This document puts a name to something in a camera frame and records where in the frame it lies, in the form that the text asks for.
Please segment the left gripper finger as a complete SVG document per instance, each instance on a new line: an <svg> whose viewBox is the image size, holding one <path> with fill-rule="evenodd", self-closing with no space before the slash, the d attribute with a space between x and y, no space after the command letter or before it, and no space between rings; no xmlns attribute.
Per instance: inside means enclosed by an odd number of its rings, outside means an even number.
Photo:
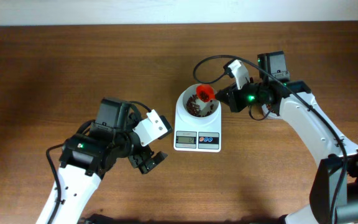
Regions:
<svg viewBox="0 0 358 224"><path fill-rule="evenodd" d="M154 157L147 159L139 166L141 174L148 174L152 169L156 168L168 155L164 152L158 152Z"/></svg>
<svg viewBox="0 0 358 224"><path fill-rule="evenodd" d="M167 137L169 134L171 134L173 129L170 123L168 122L168 120L166 119L166 117L160 116L160 119L162 120L164 127L167 129L167 132L159 137L159 139L163 139Z"/></svg>

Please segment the orange measuring scoop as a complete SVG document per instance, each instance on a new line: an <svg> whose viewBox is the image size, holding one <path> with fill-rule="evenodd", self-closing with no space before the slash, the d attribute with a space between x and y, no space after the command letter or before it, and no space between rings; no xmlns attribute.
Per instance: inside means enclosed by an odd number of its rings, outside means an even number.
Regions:
<svg viewBox="0 0 358 224"><path fill-rule="evenodd" d="M197 97L204 103L215 100L215 92L211 85L209 84L200 84L196 87Z"/></svg>

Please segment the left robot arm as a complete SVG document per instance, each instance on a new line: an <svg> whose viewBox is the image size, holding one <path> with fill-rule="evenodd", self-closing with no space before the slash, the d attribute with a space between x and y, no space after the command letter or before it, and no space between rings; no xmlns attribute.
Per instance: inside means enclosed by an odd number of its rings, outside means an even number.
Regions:
<svg viewBox="0 0 358 224"><path fill-rule="evenodd" d="M167 154L155 153L149 144L172 132L166 117L148 109L142 117L138 101L103 98L96 119L83 123L59 144L55 167L47 150L54 184L38 223L76 223L106 172L118 159L127 158L141 174L149 173Z"/></svg>

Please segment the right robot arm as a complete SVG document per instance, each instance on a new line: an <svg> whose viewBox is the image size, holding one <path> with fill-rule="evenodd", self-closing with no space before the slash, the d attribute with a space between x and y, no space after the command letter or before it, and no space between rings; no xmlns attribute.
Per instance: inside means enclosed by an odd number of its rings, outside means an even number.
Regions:
<svg viewBox="0 0 358 224"><path fill-rule="evenodd" d="M299 135L318 166L309 204L280 217L280 223L358 223L358 145L325 115L303 81L277 77L273 66L284 66L283 52L261 54L254 64L227 55L224 74L235 78L216 98L232 112L254 104L287 122Z"/></svg>

